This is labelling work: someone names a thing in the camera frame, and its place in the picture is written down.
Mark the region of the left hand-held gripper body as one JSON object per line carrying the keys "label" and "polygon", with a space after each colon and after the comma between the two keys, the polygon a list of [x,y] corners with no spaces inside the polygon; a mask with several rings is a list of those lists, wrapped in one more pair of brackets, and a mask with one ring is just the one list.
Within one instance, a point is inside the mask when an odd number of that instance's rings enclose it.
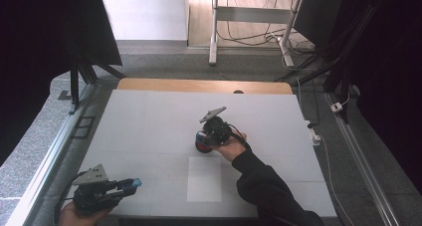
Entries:
{"label": "left hand-held gripper body", "polygon": [[118,196],[107,193],[116,188],[116,181],[108,180],[101,164],[81,172],[72,184],[77,186],[73,201],[77,210],[84,216],[113,209],[119,203]]}

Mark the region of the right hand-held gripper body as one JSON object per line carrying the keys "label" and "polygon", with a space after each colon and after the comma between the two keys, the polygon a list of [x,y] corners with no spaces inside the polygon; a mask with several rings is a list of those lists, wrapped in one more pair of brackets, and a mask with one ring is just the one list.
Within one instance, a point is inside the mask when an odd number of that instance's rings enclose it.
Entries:
{"label": "right hand-held gripper body", "polygon": [[219,117],[219,113],[223,112],[225,109],[226,107],[221,107],[219,109],[211,110],[199,120],[200,123],[203,123],[202,129],[204,128],[208,131],[206,139],[214,138],[219,140],[221,144],[229,139],[232,129],[227,122]]}

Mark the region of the blue stamp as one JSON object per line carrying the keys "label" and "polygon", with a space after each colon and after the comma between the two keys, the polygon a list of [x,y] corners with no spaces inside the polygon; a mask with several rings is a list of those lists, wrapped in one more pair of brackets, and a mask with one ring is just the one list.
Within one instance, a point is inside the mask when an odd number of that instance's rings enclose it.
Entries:
{"label": "blue stamp", "polygon": [[198,131],[196,133],[195,144],[199,147],[206,147],[207,144],[205,143],[206,134],[202,131]]}

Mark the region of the person's right hand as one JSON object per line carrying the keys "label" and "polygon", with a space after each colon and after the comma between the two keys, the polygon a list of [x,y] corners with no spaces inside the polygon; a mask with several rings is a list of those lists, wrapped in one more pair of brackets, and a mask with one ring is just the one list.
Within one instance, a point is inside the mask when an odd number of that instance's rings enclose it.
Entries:
{"label": "person's right hand", "polygon": [[236,137],[231,136],[225,143],[212,147],[219,152],[225,159],[232,162],[237,156],[246,150],[244,144]]}

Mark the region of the person's left hand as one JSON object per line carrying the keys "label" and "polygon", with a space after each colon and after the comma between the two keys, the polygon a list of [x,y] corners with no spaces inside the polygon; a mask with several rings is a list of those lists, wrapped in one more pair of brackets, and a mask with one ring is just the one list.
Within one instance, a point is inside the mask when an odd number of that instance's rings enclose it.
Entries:
{"label": "person's left hand", "polygon": [[75,204],[70,202],[60,211],[59,226],[96,226],[110,212],[111,208],[84,216],[77,210]]}

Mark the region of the white paper sheet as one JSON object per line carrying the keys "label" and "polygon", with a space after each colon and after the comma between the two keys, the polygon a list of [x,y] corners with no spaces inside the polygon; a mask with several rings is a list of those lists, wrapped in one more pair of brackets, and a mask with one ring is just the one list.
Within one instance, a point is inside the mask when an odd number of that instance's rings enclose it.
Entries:
{"label": "white paper sheet", "polygon": [[188,202],[221,202],[221,159],[190,157],[187,179]]}

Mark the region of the wooden table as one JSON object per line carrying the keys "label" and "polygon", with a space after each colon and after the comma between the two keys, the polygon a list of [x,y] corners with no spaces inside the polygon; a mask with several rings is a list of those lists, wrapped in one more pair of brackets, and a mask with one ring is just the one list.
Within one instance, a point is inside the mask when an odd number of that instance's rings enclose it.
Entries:
{"label": "wooden table", "polygon": [[244,94],[291,95],[287,83],[205,81],[173,79],[124,78],[117,85],[118,90],[165,91],[188,93],[229,93],[240,90]]}

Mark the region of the white foam board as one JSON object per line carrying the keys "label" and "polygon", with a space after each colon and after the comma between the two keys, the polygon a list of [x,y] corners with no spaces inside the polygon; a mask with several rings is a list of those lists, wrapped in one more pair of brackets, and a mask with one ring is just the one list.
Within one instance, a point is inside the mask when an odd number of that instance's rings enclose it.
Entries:
{"label": "white foam board", "polygon": [[[199,120],[226,107],[221,118],[244,132],[253,152],[286,181],[295,199],[321,217],[335,214],[293,95],[112,92],[81,165],[102,164],[112,180],[139,178],[140,188],[112,212],[119,217],[247,218],[253,205],[240,198],[240,174],[219,153],[195,148]],[[221,202],[188,202],[190,157],[221,159]]]}

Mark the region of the white power strip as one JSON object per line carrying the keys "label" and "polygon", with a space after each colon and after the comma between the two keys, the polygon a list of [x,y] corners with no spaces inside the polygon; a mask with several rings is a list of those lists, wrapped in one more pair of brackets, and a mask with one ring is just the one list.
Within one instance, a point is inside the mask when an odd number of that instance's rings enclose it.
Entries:
{"label": "white power strip", "polygon": [[316,134],[316,132],[314,130],[315,124],[311,123],[309,120],[306,120],[306,126],[307,126],[307,129],[309,131],[309,135],[310,135],[312,145],[313,146],[320,145],[321,138],[318,134]]}

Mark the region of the black metal stand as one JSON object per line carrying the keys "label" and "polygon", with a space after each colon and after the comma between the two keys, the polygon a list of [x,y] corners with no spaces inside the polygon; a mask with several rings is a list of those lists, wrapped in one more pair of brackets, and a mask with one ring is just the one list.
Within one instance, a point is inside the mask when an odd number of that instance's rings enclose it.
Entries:
{"label": "black metal stand", "polygon": [[101,62],[91,54],[85,54],[82,48],[71,38],[66,39],[66,47],[71,56],[70,67],[70,114],[75,114],[80,108],[79,77],[82,77],[86,84],[93,85],[98,81],[94,66],[98,66],[119,80],[124,74],[114,69],[111,65]]}
{"label": "black metal stand", "polygon": [[382,0],[357,0],[357,5],[360,12],[355,15],[354,20],[348,27],[335,39],[329,47],[336,46],[337,42],[344,40],[344,44],[339,48],[333,59],[326,63],[322,68],[315,72],[306,75],[302,78],[296,79],[292,82],[292,86],[299,88],[301,85],[314,80],[322,74],[328,73],[328,77],[322,84],[322,89],[325,93],[332,93],[337,87],[340,87],[339,103],[342,110],[339,110],[340,116],[347,119],[346,109],[349,100],[349,84],[350,84],[350,67],[351,54],[356,49],[356,44],[364,33],[371,18],[377,10]]}

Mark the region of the dark cabinet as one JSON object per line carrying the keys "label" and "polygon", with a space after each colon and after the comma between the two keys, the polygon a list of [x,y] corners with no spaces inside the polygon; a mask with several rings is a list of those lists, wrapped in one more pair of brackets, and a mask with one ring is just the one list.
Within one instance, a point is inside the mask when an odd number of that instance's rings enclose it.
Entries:
{"label": "dark cabinet", "polygon": [[317,47],[328,44],[341,2],[339,0],[302,0],[294,29]]}

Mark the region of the black curtain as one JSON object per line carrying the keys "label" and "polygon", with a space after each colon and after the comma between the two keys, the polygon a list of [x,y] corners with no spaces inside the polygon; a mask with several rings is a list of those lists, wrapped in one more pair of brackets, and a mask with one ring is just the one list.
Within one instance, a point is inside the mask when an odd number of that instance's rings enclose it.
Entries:
{"label": "black curtain", "polygon": [[77,61],[121,64],[103,0],[0,0],[0,165]]}
{"label": "black curtain", "polygon": [[422,194],[422,0],[383,0],[352,54],[357,106]]}

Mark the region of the aluminium rail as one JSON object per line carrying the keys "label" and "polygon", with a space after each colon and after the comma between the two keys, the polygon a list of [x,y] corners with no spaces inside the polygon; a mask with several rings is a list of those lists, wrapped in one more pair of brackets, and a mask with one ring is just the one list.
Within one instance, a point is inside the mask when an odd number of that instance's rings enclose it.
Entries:
{"label": "aluminium rail", "polygon": [[372,196],[374,205],[376,206],[378,213],[385,226],[400,226],[398,218],[387,199],[387,196],[382,189],[380,183],[375,177],[368,160],[366,159],[362,149],[360,148],[357,139],[349,126],[339,113],[332,113],[335,121],[341,131],[341,134],[349,148],[351,156],[358,168],[360,175],[366,185],[366,188]]}
{"label": "aluminium rail", "polygon": [[61,121],[61,126],[58,129],[55,138],[49,144],[36,171],[27,173],[23,171],[23,166],[17,166],[22,175],[30,176],[31,180],[28,182],[25,192],[20,197],[16,197],[18,203],[4,226],[24,226],[28,221],[56,161],[59,159],[70,138],[73,128],[85,111],[85,107],[88,105],[88,101],[95,90],[96,86],[90,84],[86,84],[82,89],[79,105],[76,106],[75,104],[72,104],[70,109],[66,111],[66,114]]}

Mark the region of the white metal desk frame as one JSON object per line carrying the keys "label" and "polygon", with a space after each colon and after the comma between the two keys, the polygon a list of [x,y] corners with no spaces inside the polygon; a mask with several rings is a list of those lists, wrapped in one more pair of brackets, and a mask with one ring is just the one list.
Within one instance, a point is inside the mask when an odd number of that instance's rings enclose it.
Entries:
{"label": "white metal desk frame", "polygon": [[220,6],[219,0],[212,0],[212,34],[209,49],[209,65],[217,63],[217,24],[219,21],[285,24],[286,29],[282,37],[277,37],[277,43],[282,52],[282,60],[287,68],[294,66],[288,41],[295,23],[302,0],[292,0],[290,9],[269,9],[252,7]]}

